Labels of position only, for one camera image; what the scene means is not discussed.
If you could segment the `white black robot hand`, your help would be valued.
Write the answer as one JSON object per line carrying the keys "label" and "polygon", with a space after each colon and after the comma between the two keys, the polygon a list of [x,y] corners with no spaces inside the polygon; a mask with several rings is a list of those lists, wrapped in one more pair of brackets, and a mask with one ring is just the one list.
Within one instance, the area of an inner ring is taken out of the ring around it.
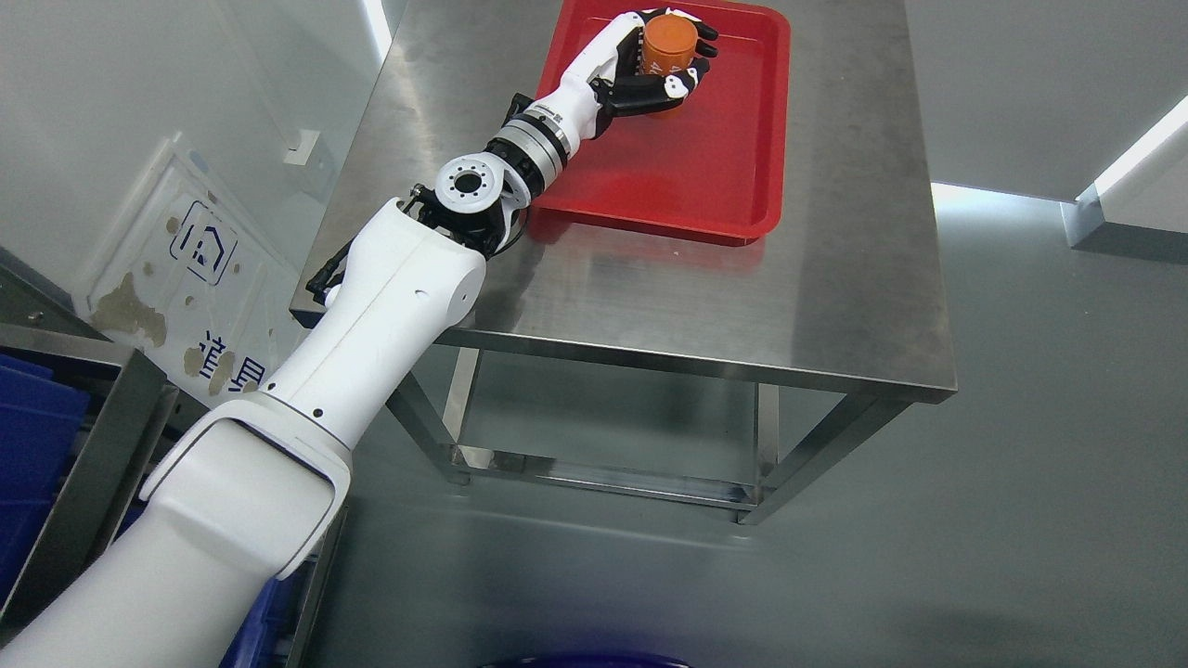
{"label": "white black robot hand", "polygon": [[[644,29],[661,18],[680,18],[694,27],[691,63],[675,73],[642,73]],[[627,11],[612,19],[564,69],[560,86],[523,113],[560,127],[577,152],[618,118],[678,109],[710,71],[718,56],[718,30],[670,6]]]}

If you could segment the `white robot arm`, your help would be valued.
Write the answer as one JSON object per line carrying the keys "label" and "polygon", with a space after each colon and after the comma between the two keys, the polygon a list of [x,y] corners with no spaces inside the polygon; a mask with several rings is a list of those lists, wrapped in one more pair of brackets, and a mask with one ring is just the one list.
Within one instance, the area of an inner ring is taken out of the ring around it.
{"label": "white robot arm", "polygon": [[391,198],[352,240],[308,338],[197,421],[148,474],[135,523],[4,645],[5,667],[216,667],[255,598],[293,574],[348,494],[353,449],[486,263],[598,136],[598,106],[516,102],[484,151]]}

